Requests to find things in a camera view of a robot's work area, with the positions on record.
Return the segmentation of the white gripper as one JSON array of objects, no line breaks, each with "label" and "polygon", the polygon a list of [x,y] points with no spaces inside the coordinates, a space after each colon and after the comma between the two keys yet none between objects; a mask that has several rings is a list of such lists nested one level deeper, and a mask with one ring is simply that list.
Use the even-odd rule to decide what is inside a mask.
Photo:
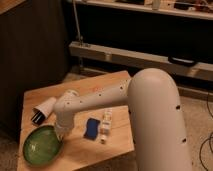
[{"label": "white gripper", "polygon": [[58,138],[64,137],[68,134],[71,130],[71,123],[70,122],[59,122],[56,121],[54,125],[54,130]]}]

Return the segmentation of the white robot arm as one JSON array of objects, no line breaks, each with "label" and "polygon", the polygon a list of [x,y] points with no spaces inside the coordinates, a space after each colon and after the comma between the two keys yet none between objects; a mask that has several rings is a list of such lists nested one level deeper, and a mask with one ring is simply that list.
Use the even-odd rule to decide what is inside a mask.
[{"label": "white robot arm", "polygon": [[176,83],[165,71],[148,68],[132,78],[79,96],[64,93],[54,105],[55,132],[64,137],[78,112],[126,105],[139,171],[192,171]]}]

